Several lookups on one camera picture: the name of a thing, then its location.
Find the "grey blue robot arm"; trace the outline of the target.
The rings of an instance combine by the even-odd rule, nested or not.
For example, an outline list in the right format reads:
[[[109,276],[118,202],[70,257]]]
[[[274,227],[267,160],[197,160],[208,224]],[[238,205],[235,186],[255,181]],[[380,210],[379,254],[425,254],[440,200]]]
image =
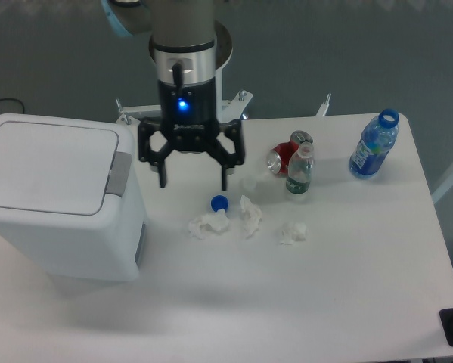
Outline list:
[[[157,70],[160,115],[138,124],[138,158],[167,183],[166,158],[173,152],[206,153],[228,174],[244,163],[240,115],[223,101],[221,68],[232,53],[231,37],[215,19],[213,1],[103,1],[120,35],[150,32],[148,48]]]

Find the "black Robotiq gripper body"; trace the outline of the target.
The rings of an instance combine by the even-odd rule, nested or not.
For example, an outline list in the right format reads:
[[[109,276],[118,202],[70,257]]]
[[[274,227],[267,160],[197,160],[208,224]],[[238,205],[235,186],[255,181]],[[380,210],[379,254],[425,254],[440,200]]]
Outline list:
[[[222,146],[216,115],[216,80],[186,85],[178,90],[174,85],[158,82],[162,112],[160,132],[166,143],[161,153],[174,150],[196,153],[220,153]]]

